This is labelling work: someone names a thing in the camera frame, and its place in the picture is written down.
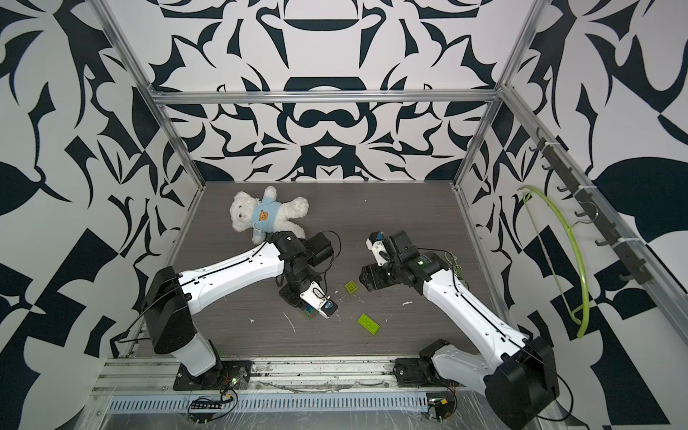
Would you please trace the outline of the lime square lego brick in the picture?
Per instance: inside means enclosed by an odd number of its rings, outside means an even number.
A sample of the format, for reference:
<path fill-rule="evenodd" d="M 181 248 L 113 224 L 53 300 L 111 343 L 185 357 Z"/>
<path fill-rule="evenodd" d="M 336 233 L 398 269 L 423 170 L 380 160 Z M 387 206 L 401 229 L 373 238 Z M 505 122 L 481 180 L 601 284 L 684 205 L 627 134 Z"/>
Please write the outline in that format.
<path fill-rule="evenodd" d="M 358 284 L 355 281 L 350 281 L 345 285 L 345 289 L 349 294 L 353 295 L 358 291 Z"/>

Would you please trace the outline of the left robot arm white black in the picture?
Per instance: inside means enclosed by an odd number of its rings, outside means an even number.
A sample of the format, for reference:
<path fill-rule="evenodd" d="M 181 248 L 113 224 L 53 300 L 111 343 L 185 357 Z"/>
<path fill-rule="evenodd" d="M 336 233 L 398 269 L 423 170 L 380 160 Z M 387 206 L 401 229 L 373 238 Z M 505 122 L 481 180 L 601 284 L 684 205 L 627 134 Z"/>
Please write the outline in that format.
<path fill-rule="evenodd" d="M 193 383 L 215 382 L 225 370 L 217 349 L 196 328 L 194 316 L 207 306 L 266 279 L 276 279 L 279 295 L 291 306 L 312 308 L 324 318 L 338 305 L 324 290 L 324 274 L 315 267 L 333 259 L 331 241 L 319 233 L 298 238 L 291 231 L 272 234 L 261 245 L 204 268 L 159 270 L 143 302 L 154 352 L 171 355 Z"/>

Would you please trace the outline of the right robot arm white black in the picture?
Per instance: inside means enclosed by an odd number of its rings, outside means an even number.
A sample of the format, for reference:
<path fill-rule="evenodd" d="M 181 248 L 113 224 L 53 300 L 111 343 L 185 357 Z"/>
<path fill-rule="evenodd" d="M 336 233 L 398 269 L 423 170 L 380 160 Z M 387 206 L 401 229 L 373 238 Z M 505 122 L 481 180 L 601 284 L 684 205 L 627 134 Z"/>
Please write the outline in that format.
<path fill-rule="evenodd" d="M 510 429 L 523 429 L 560 393 L 555 355 L 541 338 L 529 338 L 478 300 L 440 255 L 412 244 L 406 232 L 369 235 L 376 260 L 359 276 L 369 291 L 413 288 L 442 310 L 478 349 L 473 355 L 446 340 L 422 349 L 416 359 L 398 358 L 393 373 L 406 386 L 458 383 L 483 395 Z"/>

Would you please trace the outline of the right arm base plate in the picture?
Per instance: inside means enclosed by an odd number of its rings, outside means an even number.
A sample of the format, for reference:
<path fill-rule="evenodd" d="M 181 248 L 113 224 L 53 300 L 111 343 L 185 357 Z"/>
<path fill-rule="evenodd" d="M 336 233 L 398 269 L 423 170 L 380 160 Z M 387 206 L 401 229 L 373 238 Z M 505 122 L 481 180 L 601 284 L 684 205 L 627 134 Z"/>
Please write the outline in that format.
<path fill-rule="evenodd" d="M 425 358 L 397 358 L 392 374 L 397 384 L 403 387 L 456 387 L 455 382 L 439 376 L 432 363 Z"/>

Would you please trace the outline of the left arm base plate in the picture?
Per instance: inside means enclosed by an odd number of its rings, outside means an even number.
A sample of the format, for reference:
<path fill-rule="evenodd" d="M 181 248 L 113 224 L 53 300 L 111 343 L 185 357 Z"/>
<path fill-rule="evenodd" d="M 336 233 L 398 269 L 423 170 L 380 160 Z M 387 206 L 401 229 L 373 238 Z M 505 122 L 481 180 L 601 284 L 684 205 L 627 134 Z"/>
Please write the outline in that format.
<path fill-rule="evenodd" d="M 173 390 L 176 392 L 221 391 L 236 388 L 250 380 L 254 362 L 252 360 L 220 360 L 209 371 L 200 376 L 192 376 L 181 364 L 177 371 Z"/>

